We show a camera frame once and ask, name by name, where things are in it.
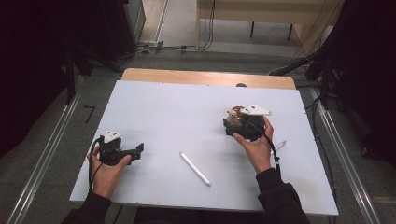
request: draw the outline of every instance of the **hand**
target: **hand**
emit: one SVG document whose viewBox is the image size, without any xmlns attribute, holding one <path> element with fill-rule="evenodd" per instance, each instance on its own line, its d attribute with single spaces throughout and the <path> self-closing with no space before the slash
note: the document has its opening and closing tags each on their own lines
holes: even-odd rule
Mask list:
<svg viewBox="0 0 396 224">
<path fill-rule="evenodd" d="M 93 193 L 100 195 L 105 198 L 109 198 L 111 193 L 119 181 L 120 173 L 122 169 L 128 164 L 131 159 L 131 155 L 124 156 L 119 164 L 115 166 L 109 166 L 102 164 L 101 161 L 97 159 L 100 147 L 96 147 L 93 150 L 92 156 L 92 175 L 97 170 L 93 177 Z"/>
<path fill-rule="evenodd" d="M 265 123 L 265 134 L 272 140 L 274 128 L 268 118 L 263 117 L 263 119 Z M 264 136 L 253 142 L 248 142 L 238 133 L 234 133 L 233 138 L 245 149 L 257 174 L 271 168 L 271 148 Z"/>
</svg>

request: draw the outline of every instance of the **cable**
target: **cable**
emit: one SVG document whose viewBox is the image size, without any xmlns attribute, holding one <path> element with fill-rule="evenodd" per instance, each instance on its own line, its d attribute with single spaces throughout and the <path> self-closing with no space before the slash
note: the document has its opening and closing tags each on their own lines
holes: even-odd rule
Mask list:
<svg viewBox="0 0 396 224">
<path fill-rule="evenodd" d="M 326 22 L 326 25 L 325 25 L 325 27 L 327 27 L 328 25 L 329 25 L 329 23 L 330 23 L 330 21 L 333 19 L 333 16 L 334 16 L 334 13 L 335 13 L 335 11 L 337 10 L 337 8 L 340 6 L 340 3 L 341 3 L 342 1 L 340 0 L 340 1 L 338 1 L 338 4 L 337 4 L 337 6 L 335 7 L 335 9 L 332 11 L 332 15 L 330 16 L 330 18 L 329 18 L 329 20 Z M 311 47 L 313 47 L 314 45 L 316 45 L 317 43 L 318 43 L 318 41 L 319 40 L 321 40 L 325 35 L 326 35 L 326 33 L 327 33 L 328 31 L 326 31 L 322 36 L 320 36 L 320 37 L 318 37 L 318 39 L 316 40 L 316 41 L 314 41 L 314 43 L 312 43 L 310 46 L 308 46 L 307 48 L 309 49 L 309 48 L 311 48 Z M 302 54 L 305 54 L 305 52 L 303 51 L 303 52 L 301 52 L 299 55 L 298 55 L 298 57 L 300 57 Z"/>
<path fill-rule="evenodd" d="M 92 176 L 92 158 L 93 158 L 93 149 L 95 148 L 96 144 L 99 143 L 100 138 L 96 139 L 91 146 L 91 152 L 90 152 L 90 158 L 89 158 L 89 169 L 88 169 L 88 183 L 89 183 L 89 192 L 93 192 L 93 178 L 91 178 Z"/>
<path fill-rule="evenodd" d="M 256 129 L 256 131 L 258 131 L 267 140 L 268 144 L 270 145 L 270 148 L 272 149 L 272 151 L 274 153 L 274 162 L 275 162 L 276 171 L 279 174 L 279 177 L 281 177 L 280 164 L 279 164 L 279 159 L 280 158 L 276 155 L 276 150 L 275 150 L 274 143 L 272 142 L 272 140 L 262 130 L 258 129 L 255 125 L 253 125 L 252 123 L 250 123 L 248 121 L 246 121 L 246 123 L 248 125 L 250 125 L 252 128 Z"/>
<path fill-rule="evenodd" d="M 319 85 L 302 85 L 302 86 L 296 86 L 296 89 L 306 88 L 306 87 L 320 88 L 321 86 L 319 86 Z"/>
<path fill-rule="evenodd" d="M 117 223 L 117 220 L 119 219 L 119 216 L 121 214 L 122 208 L 123 208 L 123 205 L 120 206 L 119 211 L 117 212 L 116 217 L 113 220 L 113 224 Z"/>
<path fill-rule="evenodd" d="M 98 172 L 99 168 L 100 168 L 102 165 L 103 165 L 103 162 L 100 163 L 100 165 L 98 166 L 98 168 L 96 168 L 96 170 L 95 170 L 95 172 L 93 173 L 93 176 L 92 176 L 92 181 L 93 181 L 93 179 L 94 179 L 95 176 L 96 176 L 96 172 Z"/>
<path fill-rule="evenodd" d="M 320 135 L 319 135 L 319 132 L 318 132 L 318 128 L 317 128 L 317 125 L 316 125 L 316 122 L 315 122 L 315 116 L 316 116 L 316 113 L 317 113 L 317 110 L 318 110 L 319 99 L 320 99 L 320 96 L 314 100 L 314 103 L 312 105 L 309 106 L 309 107 L 313 106 L 313 108 L 312 108 L 312 130 L 313 130 L 313 133 L 314 133 L 315 140 L 317 140 L 317 138 L 318 138 L 320 147 L 321 147 L 321 149 L 323 151 L 323 155 L 324 155 L 324 158 L 325 158 L 326 163 L 327 163 L 327 167 L 329 168 L 330 182 L 331 182 L 331 185 L 332 185 L 332 196 L 334 198 L 335 205 L 337 205 L 337 192 L 336 192 L 335 185 L 334 185 L 334 176 L 333 176 L 333 173 L 332 173 L 332 167 L 330 166 L 329 157 L 328 157 L 328 155 L 326 153 L 326 150 L 324 149 L 324 146 L 323 146 L 323 143 L 321 141 L 321 138 L 320 138 Z M 336 223 L 336 217 L 333 217 L 333 223 L 334 224 Z"/>
<path fill-rule="evenodd" d="M 325 0 L 324 3 L 323 3 L 323 5 L 322 5 L 322 8 L 321 8 L 321 11 L 320 11 L 319 16 L 317 17 L 317 19 L 315 20 L 314 24 L 313 24 L 313 25 L 311 26 L 311 28 L 309 29 L 308 35 L 309 35 L 309 33 L 311 32 L 312 28 L 314 27 L 315 23 L 316 23 L 316 22 L 318 21 L 318 19 L 320 18 L 321 14 L 322 14 L 323 7 L 324 7 L 326 1 L 327 1 L 327 0 Z M 325 27 L 327 27 L 327 26 L 329 25 L 330 21 L 333 19 L 334 13 L 335 13 L 335 11 L 337 10 L 337 8 L 339 8 L 341 2 L 342 2 L 341 0 L 338 1 L 337 6 L 336 6 L 335 9 L 332 11 L 332 15 L 330 16 L 330 18 L 329 18 L 328 21 L 326 22 Z M 314 43 L 312 43 L 312 44 L 311 44 L 310 46 L 308 46 L 307 48 L 309 49 L 309 48 L 312 48 L 314 45 L 316 45 L 316 44 L 318 43 L 318 41 L 321 40 L 321 39 L 327 34 L 327 32 L 328 32 L 328 31 L 326 31 L 322 36 L 318 37 L 318 39 L 317 39 L 316 41 L 314 41 Z M 282 67 L 278 67 L 278 68 L 276 68 L 276 69 L 273 69 L 273 70 L 271 70 L 271 72 L 272 72 L 272 71 L 275 71 L 275 70 L 279 70 L 279 69 L 281 69 L 281 68 L 283 68 L 283 67 L 288 67 L 288 64 L 294 62 L 296 59 L 299 59 L 300 56 L 301 56 L 302 54 L 305 54 L 305 52 L 302 51 L 299 55 L 297 55 L 297 53 L 298 53 L 298 52 L 300 51 L 300 49 L 303 47 L 303 43 L 304 43 L 305 40 L 308 38 L 308 35 L 306 36 L 306 38 L 304 39 L 304 41 L 302 42 L 302 44 L 300 45 L 300 47 L 297 49 L 297 51 L 296 51 L 296 53 L 294 54 L 293 58 L 292 58 L 288 63 L 283 64 Z"/>
<path fill-rule="evenodd" d="M 216 9 L 216 0 L 213 0 L 213 5 L 211 8 L 210 12 L 210 18 L 209 18 L 209 37 L 206 40 L 205 44 L 203 46 L 198 46 L 198 49 L 195 46 L 170 46 L 170 47 L 146 47 L 142 49 L 137 49 L 134 53 L 139 53 L 143 52 L 146 50 L 163 50 L 163 49 L 170 49 L 170 50 L 179 50 L 179 51 L 189 51 L 189 52 L 199 52 L 199 51 L 205 51 L 209 49 L 212 46 L 213 43 L 213 20 L 215 17 L 215 9 Z"/>
</svg>

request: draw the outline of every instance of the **chair leg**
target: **chair leg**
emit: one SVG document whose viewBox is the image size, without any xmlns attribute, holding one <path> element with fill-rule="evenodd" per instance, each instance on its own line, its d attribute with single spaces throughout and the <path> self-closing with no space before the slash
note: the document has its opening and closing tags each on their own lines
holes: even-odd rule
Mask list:
<svg viewBox="0 0 396 224">
<path fill-rule="evenodd" d="M 253 37 L 254 21 L 251 23 L 250 38 Z"/>
<path fill-rule="evenodd" d="M 293 24 L 290 25 L 290 29 L 289 29 L 289 35 L 288 35 L 288 40 L 290 40 L 290 36 L 291 36 L 291 30 L 293 29 Z"/>
</svg>

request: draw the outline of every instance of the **device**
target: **device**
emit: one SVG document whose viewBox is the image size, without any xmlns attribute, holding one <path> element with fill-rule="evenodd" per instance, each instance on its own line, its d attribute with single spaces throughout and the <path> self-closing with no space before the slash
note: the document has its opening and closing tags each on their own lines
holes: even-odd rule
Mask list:
<svg viewBox="0 0 396 224">
<path fill-rule="evenodd" d="M 136 149 L 121 150 L 121 133 L 106 131 L 105 135 L 101 135 L 99 138 L 99 161 L 106 165 L 114 166 L 117 165 L 120 160 L 126 156 L 131 155 L 132 158 L 128 162 L 131 165 L 132 161 L 140 160 L 140 154 L 144 150 L 144 144 L 141 143 Z"/>
<path fill-rule="evenodd" d="M 249 107 L 235 106 L 227 111 L 227 119 L 223 119 L 223 125 L 227 135 L 239 133 L 250 141 L 255 141 L 265 133 L 265 124 L 262 116 L 272 115 L 272 112 L 258 105 Z"/>
</svg>

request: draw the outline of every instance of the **white pen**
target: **white pen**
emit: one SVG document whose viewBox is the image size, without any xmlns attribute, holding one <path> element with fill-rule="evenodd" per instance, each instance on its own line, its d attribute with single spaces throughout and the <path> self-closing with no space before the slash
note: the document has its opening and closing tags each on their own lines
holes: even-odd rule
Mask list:
<svg viewBox="0 0 396 224">
<path fill-rule="evenodd" d="M 202 174 L 201 171 L 198 170 L 198 168 L 194 165 L 194 163 L 192 163 L 192 161 L 190 161 L 190 159 L 186 156 L 186 154 L 184 154 L 184 152 L 180 152 L 180 156 L 181 158 L 183 158 L 183 160 L 191 167 L 191 169 L 199 176 L 201 177 L 201 179 L 205 182 L 205 184 L 210 187 L 212 184 L 210 183 L 210 181 L 206 178 L 206 176 L 204 174 Z"/>
<path fill-rule="evenodd" d="M 275 151 L 278 151 L 280 148 L 282 148 L 283 146 L 285 146 L 286 144 L 286 140 L 279 143 L 276 147 L 275 147 Z"/>
</svg>

